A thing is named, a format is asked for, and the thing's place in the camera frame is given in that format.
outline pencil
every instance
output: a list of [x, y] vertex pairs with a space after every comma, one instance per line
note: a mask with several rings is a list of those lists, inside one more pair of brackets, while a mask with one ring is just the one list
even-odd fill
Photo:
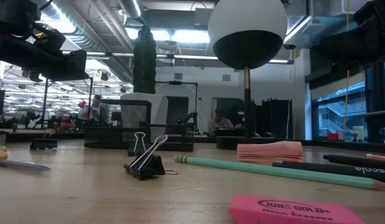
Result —
[[262, 166], [256, 164], [245, 164], [240, 162], [220, 161], [215, 159], [204, 159], [187, 156], [174, 156], [175, 162], [195, 164], [222, 169], [252, 172], [257, 174], [275, 175], [280, 177], [290, 177], [302, 180], [312, 180], [329, 184], [359, 187], [363, 189], [385, 189], [385, 183], [366, 177], [353, 177], [340, 174], [327, 174], [307, 170], [288, 169], [280, 167]]
[[377, 156], [377, 155], [367, 154], [366, 158], [385, 162], [385, 156]]

